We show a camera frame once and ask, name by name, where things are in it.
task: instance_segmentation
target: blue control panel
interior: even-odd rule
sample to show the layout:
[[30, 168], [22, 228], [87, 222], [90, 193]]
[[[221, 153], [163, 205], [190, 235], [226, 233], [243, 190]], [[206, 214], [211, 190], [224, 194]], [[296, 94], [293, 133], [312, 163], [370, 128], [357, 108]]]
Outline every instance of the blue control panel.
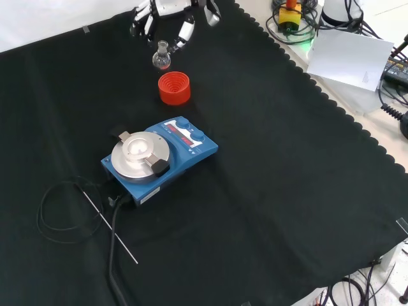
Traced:
[[137, 184], [126, 180], [116, 172], [112, 166], [110, 155], [101, 161], [106, 170], [132, 194], [137, 205], [145, 203], [158, 193], [165, 183], [218, 150], [218, 145], [215, 142], [184, 117], [176, 117], [155, 124], [146, 129], [146, 132], [162, 136], [169, 145], [170, 169], [162, 177], [146, 184]]

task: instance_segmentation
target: orange cap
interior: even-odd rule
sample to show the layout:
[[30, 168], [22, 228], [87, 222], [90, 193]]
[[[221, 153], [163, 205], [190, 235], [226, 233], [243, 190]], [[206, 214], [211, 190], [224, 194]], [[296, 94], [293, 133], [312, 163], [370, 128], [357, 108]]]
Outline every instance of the orange cap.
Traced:
[[159, 79], [161, 101], [169, 105], [180, 105], [191, 95], [190, 79], [182, 72], [167, 72]]

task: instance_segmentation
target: thin metal rod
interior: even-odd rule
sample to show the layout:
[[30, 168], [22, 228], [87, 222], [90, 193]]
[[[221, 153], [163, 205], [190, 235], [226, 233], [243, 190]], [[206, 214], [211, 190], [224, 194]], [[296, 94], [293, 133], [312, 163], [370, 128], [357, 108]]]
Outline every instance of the thin metal rod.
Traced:
[[[106, 223], [106, 225], [110, 228], [110, 230], [112, 230], [112, 227], [110, 226], [109, 222], [105, 219], [105, 217], [103, 217], [103, 214], [101, 214], [101, 212], [98, 210], [98, 208], [95, 206], [94, 202], [92, 202], [92, 200], [88, 197], [88, 195], [85, 193], [85, 191], [82, 191], [82, 193], [84, 194], [84, 196], [88, 199], [89, 203], [92, 204], [92, 206], [96, 209], [96, 211], [98, 212], [98, 214], [101, 216], [102, 220], [104, 220], [104, 222]], [[138, 261], [136, 260], [136, 258], [132, 255], [132, 253], [130, 253], [129, 249], [126, 247], [126, 245], [123, 243], [123, 241], [119, 238], [119, 236], [115, 233], [115, 236], [117, 238], [117, 240], [119, 240], [119, 242], [123, 245], [123, 247], [125, 248], [125, 250], [127, 250], [127, 253], [129, 253], [130, 257], [132, 257], [133, 261], [138, 265]]]

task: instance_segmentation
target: white paper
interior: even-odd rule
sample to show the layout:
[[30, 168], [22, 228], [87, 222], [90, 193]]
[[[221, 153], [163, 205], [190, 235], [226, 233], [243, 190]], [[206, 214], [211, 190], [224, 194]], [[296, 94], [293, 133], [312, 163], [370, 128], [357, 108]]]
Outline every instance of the white paper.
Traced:
[[307, 73], [375, 91], [393, 45], [349, 32], [319, 31]]

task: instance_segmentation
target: scalloped edge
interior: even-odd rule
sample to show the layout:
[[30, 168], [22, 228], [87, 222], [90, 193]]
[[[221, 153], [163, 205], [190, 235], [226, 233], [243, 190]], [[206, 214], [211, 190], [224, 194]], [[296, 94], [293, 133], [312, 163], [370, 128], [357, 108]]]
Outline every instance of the scalloped edge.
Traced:
[[370, 131], [367, 131], [366, 129], [363, 129], [363, 126], [362, 126], [359, 122], [355, 121], [355, 118], [354, 118], [352, 115], [346, 114], [346, 110], [345, 110], [345, 109], [343, 109], [342, 107], [340, 107], [339, 104], [338, 104], [336, 101], [330, 99], [330, 98], [329, 98], [329, 95], [327, 95], [327, 93], [323, 92], [323, 90], [322, 90], [322, 88], [321, 88], [320, 86], [317, 86], [317, 82], [316, 82], [314, 79], [312, 79], [311, 75], [308, 74], [308, 73], [306, 73], [306, 72], [304, 72], [304, 70], [303, 70], [301, 67], [299, 67], [299, 66], [296, 65], [296, 62], [295, 62], [294, 60], [290, 59], [291, 56], [285, 51], [285, 49], [283, 49], [283, 48], [281, 47], [280, 44], [278, 44], [278, 43], [269, 35], [268, 32], [266, 32], [266, 31], [263, 29], [263, 27], [260, 25], [260, 23], [259, 23], [258, 21], [256, 21], [256, 19], [255, 19], [254, 17], [251, 17], [250, 14], [248, 14], [247, 12], [245, 12], [245, 10], [244, 10], [243, 8], [241, 8], [241, 6], [239, 5], [239, 3], [236, 2], [236, 0], [232, 0], [232, 1], [233, 1], [233, 5], [237, 7], [238, 11], [240, 11], [240, 13], [241, 13], [246, 19], [248, 19], [248, 21], [249, 21], [252, 25], [256, 26], [256, 27], [258, 28], [258, 30], [259, 30], [260, 32], [262, 32], [263, 35], [264, 35], [266, 38], [268, 38], [268, 40], [270, 40], [270, 41], [272, 42], [272, 45], [273, 45], [275, 48], [278, 48], [278, 50], [284, 54], [284, 57], [289, 61], [289, 64], [290, 64], [291, 66], [293, 66], [293, 67], [295, 68], [295, 70], [298, 70], [301, 74], [305, 75], [305, 76], [308, 78], [309, 82], [313, 85], [313, 87], [314, 87], [315, 89], [317, 89], [317, 91], [319, 91], [320, 95], [322, 95], [323, 99], [326, 100], [327, 102], [329, 102], [330, 106], [334, 106], [335, 109], [336, 109], [336, 111], [337, 111], [338, 113], [342, 113], [343, 116], [346, 116], [347, 119], [351, 121], [350, 123], [351, 123], [351, 124], [354, 124], [354, 125], [358, 128], [358, 130], [362, 132], [363, 137], [365, 137], [365, 138], [368, 140], [368, 142], [370, 142], [372, 145], [376, 146], [378, 151], [381, 151], [381, 154], [385, 156], [385, 159], [384, 159], [384, 160], [385, 160], [386, 162], [390, 163], [390, 164], [391, 164], [392, 166], [394, 166], [395, 168], [398, 168], [398, 169], [399, 169], [398, 172], [401, 172], [401, 170], [402, 170], [402, 174], [404, 175], [404, 178], [405, 178], [405, 179], [408, 179], [408, 173], [407, 173], [407, 170], [405, 169], [405, 167], [402, 166], [401, 164], [398, 164], [398, 163], [395, 162], [395, 158], [394, 158], [392, 155], [390, 155], [390, 154], [387, 153], [387, 149], [384, 148], [382, 145], [380, 145], [380, 144], [379, 144], [379, 141], [378, 141], [376, 138], [374, 138], [374, 137], [371, 136]]

